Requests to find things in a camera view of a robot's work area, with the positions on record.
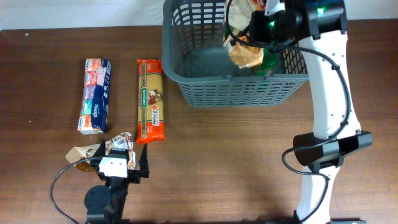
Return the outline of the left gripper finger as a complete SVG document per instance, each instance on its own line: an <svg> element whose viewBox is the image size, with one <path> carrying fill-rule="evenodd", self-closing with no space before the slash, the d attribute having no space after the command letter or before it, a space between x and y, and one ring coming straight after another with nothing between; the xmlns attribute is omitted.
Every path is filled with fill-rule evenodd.
<svg viewBox="0 0 398 224"><path fill-rule="evenodd" d="M102 142L99 145L99 148L93 154L93 157L102 158L105 155L106 155L106 142L105 140L102 140Z"/></svg>
<svg viewBox="0 0 398 224"><path fill-rule="evenodd" d="M139 167L140 167L140 176L142 178L149 178L150 170L147 158L147 144L144 144L144 147L142 149L142 153L139 159Z"/></svg>

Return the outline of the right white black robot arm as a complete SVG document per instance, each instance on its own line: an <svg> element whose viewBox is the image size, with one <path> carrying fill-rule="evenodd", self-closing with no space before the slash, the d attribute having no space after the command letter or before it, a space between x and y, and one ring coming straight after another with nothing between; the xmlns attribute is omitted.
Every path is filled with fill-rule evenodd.
<svg viewBox="0 0 398 224"><path fill-rule="evenodd" d="M294 223L330 223L333 183L346 156L370 146L354 111L346 62L348 19L343 1L266 1L254 11L251 42L301 52L313 100L313 131L294 137L302 192Z"/></svg>

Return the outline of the green lid spice jar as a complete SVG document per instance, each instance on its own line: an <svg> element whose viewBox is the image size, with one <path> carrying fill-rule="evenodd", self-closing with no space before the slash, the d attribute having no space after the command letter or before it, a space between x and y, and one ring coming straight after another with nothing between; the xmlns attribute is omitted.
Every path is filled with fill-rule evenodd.
<svg viewBox="0 0 398 224"><path fill-rule="evenodd" d="M271 54L268 49L264 49L263 55L262 63L254 69L255 76L263 77L272 74L275 66L278 64L278 54Z"/></svg>

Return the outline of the orange snack bag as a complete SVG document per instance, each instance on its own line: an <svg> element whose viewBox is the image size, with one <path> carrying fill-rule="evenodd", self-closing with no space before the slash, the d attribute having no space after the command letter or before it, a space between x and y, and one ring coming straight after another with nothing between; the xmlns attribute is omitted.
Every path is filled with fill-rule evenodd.
<svg viewBox="0 0 398 224"><path fill-rule="evenodd" d="M264 8L264 1L231 1L228 16L229 29L238 39L249 42L251 14L254 11L264 12ZM226 19L224 19L223 46L227 49L232 62L239 68L251 68L260 65L264 58L264 49L240 44L231 37L226 27Z"/></svg>

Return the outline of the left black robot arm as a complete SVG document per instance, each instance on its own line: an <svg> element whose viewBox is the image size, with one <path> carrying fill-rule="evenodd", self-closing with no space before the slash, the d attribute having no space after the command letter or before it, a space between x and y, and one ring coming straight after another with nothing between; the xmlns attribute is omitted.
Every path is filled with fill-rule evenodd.
<svg viewBox="0 0 398 224"><path fill-rule="evenodd" d="M84 204L87 209L87 223L131 223L123 218L124 206L130 184L139 184L142 178L150 174L145 144L139 159L139 169L127 167L129 153L127 149L112 148L106 153L103 141L93 154L90 166L95 169L104 185L96 185L87 191Z"/></svg>

